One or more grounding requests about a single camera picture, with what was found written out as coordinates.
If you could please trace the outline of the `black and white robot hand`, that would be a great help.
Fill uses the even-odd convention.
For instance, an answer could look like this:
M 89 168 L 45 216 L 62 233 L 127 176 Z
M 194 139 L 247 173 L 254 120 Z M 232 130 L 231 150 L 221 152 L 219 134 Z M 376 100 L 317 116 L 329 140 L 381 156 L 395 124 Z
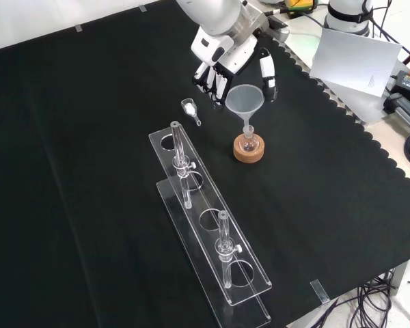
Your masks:
M 193 84 L 217 105 L 222 106 L 231 88 L 233 78 L 242 73 L 251 59 L 258 56 L 262 75 L 264 99 L 273 102 L 277 98 L 275 64 L 270 51 L 258 45 L 257 31 L 246 41 L 237 44 L 229 36 L 211 36 L 198 29 L 191 50 L 202 63 L 193 75 Z

